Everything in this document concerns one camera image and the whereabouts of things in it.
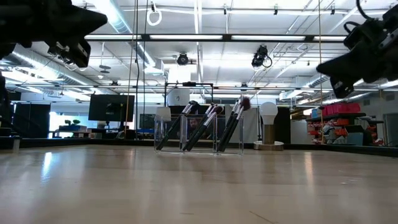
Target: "fluorescent light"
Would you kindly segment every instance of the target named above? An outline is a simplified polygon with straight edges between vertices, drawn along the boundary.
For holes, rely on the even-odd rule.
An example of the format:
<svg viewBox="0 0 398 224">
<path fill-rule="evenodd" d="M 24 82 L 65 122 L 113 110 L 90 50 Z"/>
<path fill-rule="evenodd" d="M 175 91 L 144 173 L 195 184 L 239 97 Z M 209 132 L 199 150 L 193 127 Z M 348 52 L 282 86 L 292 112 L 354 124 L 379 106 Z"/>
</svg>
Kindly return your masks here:
<svg viewBox="0 0 398 224">
<path fill-rule="evenodd" d="M 154 40 L 221 40 L 223 38 L 222 35 L 150 35 L 149 37 Z"/>
<path fill-rule="evenodd" d="M 360 97 L 362 97 L 362 96 L 366 96 L 366 95 L 368 95 L 368 94 L 370 94 L 370 93 L 359 94 L 359 95 L 356 95 L 356 96 L 352 96 L 352 97 L 350 97 L 350 98 L 348 98 L 348 99 L 349 99 L 349 100 L 358 99 L 358 98 L 360 98 Z"/>
<path fill-rule="evenodd" d="M 90 34 L 86 35 L 86 40 L 140 40 L 141 35 L 132 34 Z"/>
<path fill-rule="evenodd" d="M 308 110 L 303 111 L 303 114 L 305 116 L 310 116 L 312 114 L 312 109 L 308 109 Z"/>
<path fill-rule="evenodd" d="M 38 88 L 29 87 L 29 86 L 26 87 L 26 88 L 24 88 L 24 87 L 18 87 L 18 88 L 20 88 L 20 89 L 22 89 L 22 90 L 31 91 L 31 92 L 34 92 L 34 93 L 39 93 L 39 94 L 42 94 L 42 93 L 43 93 L 42 90 L 40 90 L 40 89 L 38 89 Z"/>
<path fill-rule="evenodd" d="M 325 101 L 322 101 L 322 103 L 324 104 L 324 105 L 326 105 L 326 104 L 331 104 L 331 103 L 337 103 L 337 102 L 340 102 L 340 101 L 343 101 L 344 99 L 331 99 L 331 100 L 325 100 Z"/>
<path fill-rule="evenodd" d="M 81 93 L 77 93 L 75 91 L 64 91 L 63 93 L 69 97 L 79 99 L 79 100 L 90 100 L 91 99 L 91 97 L 83 95 Z"/>
<path fill-rule="evenodd" d="M 354 86 L 360 85 L 364 83 L 363 79 L 358 80 L 356 83 L 354 83 Z"/>
<path fill-rule="evenodd" d="M 346 36 L 316 36 L 313 39 L 314 40 L 329 40 L 329 41 L 333 41 L 333 40 L 345 40 Z"/>
<path fill-rule="evenodd" d="M 304 40 L 305 36 L 296 35 L 233 35 L 233 40 Z"/>
<path fill-rule="evenodd" d="M 380 85 L 381 88 L 389 88 L 392 86 L 398 85 L 398 80 L 392 81 L 392 82 L 387 82 L 385 84 Z"/>
</svg>

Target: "black monitor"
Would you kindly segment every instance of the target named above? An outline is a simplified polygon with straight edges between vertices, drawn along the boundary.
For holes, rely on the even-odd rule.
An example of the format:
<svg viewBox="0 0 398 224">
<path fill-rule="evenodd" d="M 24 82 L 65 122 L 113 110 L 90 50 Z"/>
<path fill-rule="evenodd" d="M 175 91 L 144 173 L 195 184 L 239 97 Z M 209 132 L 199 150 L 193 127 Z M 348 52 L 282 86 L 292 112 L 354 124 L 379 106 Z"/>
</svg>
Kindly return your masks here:
<svg viewBox="0 0 398 224">
<path fill-rule="evenodd" d="M 132 122 L 134 114 L 134 96 L 129 96 L 129 109 L 126 120 L 127 96 L 92 95 L 88 119 L 90 121 L 127 121 Z"/>
<path fill-rule="evenodd" d="M 141 129 L 154 129 L 155 128 L 156 114 L 140 114 L 139 128 Z"/>
</svg>

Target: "wooden table surface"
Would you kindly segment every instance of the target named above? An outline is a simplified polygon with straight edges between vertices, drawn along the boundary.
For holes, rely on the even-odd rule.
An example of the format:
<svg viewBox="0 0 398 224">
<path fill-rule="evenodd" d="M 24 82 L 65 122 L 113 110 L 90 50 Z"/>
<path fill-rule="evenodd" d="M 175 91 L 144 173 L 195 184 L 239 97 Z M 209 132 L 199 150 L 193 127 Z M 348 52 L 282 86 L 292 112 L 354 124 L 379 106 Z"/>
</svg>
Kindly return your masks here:
<svg viewBox="0 0 398 224">
<path fill-rule="evenodd" d="M 1 223 L 398 223 L 398 161 L 73 146 L 0 154 Z"/>
</svg>

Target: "metal frame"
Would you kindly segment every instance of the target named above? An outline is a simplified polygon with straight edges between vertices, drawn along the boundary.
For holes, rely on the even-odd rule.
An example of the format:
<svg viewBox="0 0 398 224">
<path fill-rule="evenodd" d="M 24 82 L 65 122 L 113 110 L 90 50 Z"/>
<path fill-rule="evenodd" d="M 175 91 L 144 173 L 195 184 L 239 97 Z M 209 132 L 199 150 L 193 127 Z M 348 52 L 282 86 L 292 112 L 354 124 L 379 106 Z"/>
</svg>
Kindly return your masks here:
<svg viewBox="0 0 398 224">
<path fill-rule="evenodd" d="M 303 90 L 303 91 L 320 91 L 321 88 L 307 88 L 307 87 L 272 87 L 272 86 L 267 86 L 267 87 L 257 87 L 257 86 L 248 86 L 248 87 L 240 87 L 240 86 L 214 86 L 213 83 L 197 83 L 197 85 L 210 85 L 211 90 Z M 128 85 L 117 85 L 117 86 L 112 86 L 112 85 L 42 85 L 42 84 L 6 84 L 6 87 L 9 88 L 15 88 L 19 86 L 29 86 L 29 87 L 39 87 L 39 88 L 50 88 L 50 87 L 59 87 L 59 88 L 109 88 L 109 89 L 118 89 L 118 88 L 129 88 Z M 143 89 L 144 86 L 135 86 L 135 85 L 130 85 L 130 88 L 138 88 L 138 89 Z M 151 88 L 151 89 L 168 89 L 170 87 L 168 86 L 145 86 L 145 88 Z M 203 86 L 176 86 L 175 88 L 180 88 L 180 89 L 196 89 L 200 90 L 203 89 Z M 323 91 L 332 91 L 332 88 L 322 88 Z M 355 91 L 359 92 L 375 92 L 375 91 L 380 91 L 378 88 L 355 88 Z M 385 88 L 382 89 L 381 91 L 398 91 L 398 88 Z"/>
<path fill-rule="evenodd" d="M 173 86 L 173 88 L 169 91 L 169 92 L 167 92 L 167 87 L 169 86 L 169 85 L 174 85 Z M 194 89 L 202 89 L 202 88 L 205 88 L 204 86 L 205 85 L 208 85 L 208 86 L 211 86 L 211 93 L 210 93 L 210 95 L 211 95 L 211 102 L 213 102 L 213 94 L 214 94 L 214 84 L 212 84 L 212 83 L 196 83 L 196 85 L 200 85 L 200 86 L 178 86 L 178 85 L 183 85 L 183 83 L 168 83 L 168 82 L 165 82 L 164 83 L 164 106 L 166 106 L 166 104 L 167 104 L 167 95 L 172 91 L 172 90 L 174 90 L 174 89 L 176 89 L 176 88 L 184 88 L 184 89 L 186 89 L 186 88 L 188 88 L 188 89 L 191 89 L 191 88 L 194 88 Z"/>
<path fill-rule="evenodd" d="M 233 36 L 247 37 L 248 39 L 234 39 Z M 142 42 L 271 42 L 271 43 L 307 43 L 319 44 L 319 35 L 293 35 L 293 34 L 90 34 L 85 37 L 89 42 L 126 42 L 134 40 Z M 325 35 L 320 36 L 322 44 L 342 44 L 346 36 Z"/>
</svg>

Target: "hanging cable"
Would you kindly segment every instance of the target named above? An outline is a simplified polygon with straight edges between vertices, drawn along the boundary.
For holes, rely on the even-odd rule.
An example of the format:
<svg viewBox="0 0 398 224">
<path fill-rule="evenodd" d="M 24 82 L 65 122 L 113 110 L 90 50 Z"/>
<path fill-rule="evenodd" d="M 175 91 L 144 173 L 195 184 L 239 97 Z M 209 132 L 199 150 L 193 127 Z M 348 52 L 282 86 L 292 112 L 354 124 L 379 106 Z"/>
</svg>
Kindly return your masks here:
<svg viewBox="0 0 398 224">
<path fill-rule="evenodd" d="M 148 0 L 147 0 L 147 10 L 146 10 L 146 13 L 148 14 Z M 147 23 L 145 23 L 145 25 L 144 25 L 144 35 L 146 35 L 147 34 Z M 144 41 L 144 61 L 145 61 L 145 46 L 146 46 L 146 41 Z M 145 65 L 144 65 L 144 69 L 143 69 L 143 71 L 142 71 L 142 82 L 143 82 L 143 85 L 144 85 L 144 109 L 142 110 L 142 114 L 143 114 L 143 120 L 142 120 L 142 128 L 145 128 Z"/>
<path fill-rule="evenodd" d="M 322 63 L 322 42 L 321 42 L 321 0 L 318 0 L 318 25 L 319 25 L 319 64 Z M 320 108 L 323 109 L 322 106 L 322 101 L 323 101 L 323 95 L 322 95 L 322 82 L 321 82 L 321 103 L 320 103 Z M 323 133 L 323 112 L 321 112 L 321 144 L 323 144 L 323 140 L 325 138 L 325 135 Z"/>
<path fill-rule="evenodd" d="M 268 66 L 265 66 L 265 65 L 264 65 L 264 63 L 266 62 L 266 60 L 265 60 L 264 63 L 262 64 L 262 66 L 263 66 L 264 68 L 270 68 L 270 67 L 272 66 L 272 58 L 270 58 L 270 56 L 268 56 L 268 55 L 266 55 L 266 57 L 271 61 L 271 64 L 268 65 Z"/>
<path fill-rule="evenodd" d="M 344 30 L 347 31 L 347 33 L 350 34 L 352 30 L 350 30 L 350 29 L 347 27 L 347 25 L 353 25 L 353 26 L 357 27 L 357 26 L 359 26 L 359 23 L 353 22 L 353 21 L 348 21 L 348 22 L 344 23 L 344 25 L 343 25 Z"/>
<path fill-rule="evenodd" d="M 132 51 L 134 50 L 133 44 L 134 44 L 134 28 L 137 27 L 137 21 L 136 21 L 136 17 L 138 16 L 138 2 L 136 0 L 135 2 L 135 11 L 134 11 L 134 16 L 133 16 L 133 27 L 132 27 L 132 39 L 131 39 L 131 52 L 130 52 L 130 69 L 129 69 L 129 81 L 128 81 L 128 87 L 127 87 L 127 106 L 126 106 L 126 121 L 128 119 L 128 114 L 129 114 L 129 97 L 130 97 L 130 84 L 131 84 L 131 70 L 132 70 Z M 138 107 L 138 97 L 137 97 L 137 92 L 138 92 L 138 85 L 136 86 L 136 108 Z M 127 131 L 127 125 L 124 125 L 124 133 L 126 134 Z"/>
<path fill-rule="evenodd" d="M 146 12 L 147 22 L 148 22 L 148 24 L 151 25 L 151 26 L 159 25 L 160 22 L 162 22 L 162 11 L 156 9 L 156 5 L 155 5 L 154 2 L 151 1 L 150 4 L 151 4 L 151 8 L 152 8 L 152 9 L 149 9 L 149 10 L 148 10 L 148 3 L 147 3 L 147 10 L 146 10 L 146 11 L 147 11 L 147 12 Z M 154 14 L 154 13 L 157 13 L 157 14 L 159 15 L 159 18 L 157 19 L 156 22 L 152 22 L 151 19 L 150 19 L 150 15 L 151 15 L 151 14 Z"/>
<path fill-rule="evenodd" d="M 366 13 L 363 11 L 362 6 L 361 6 L 361 1 L 356 0 L 356 7 L 358 8 L 359 13 L 365 18 L 365 19 L 372 19 L 372 17 L 366 15 Z"/>
<path fill-rule="evenodd" d="M 136 34 L 138 34 L 138 0 L 136 0 Z M 136 49 L 138 49 L 138 41 L 136 40 Z M 137 63 L 137 82 L 136 82 L 136 133 L 138 131 L 138 81 L 139 81 L 139 63 L 138 63 L 138 51 L 136 50 L 136 63 Z"/>
</svg>

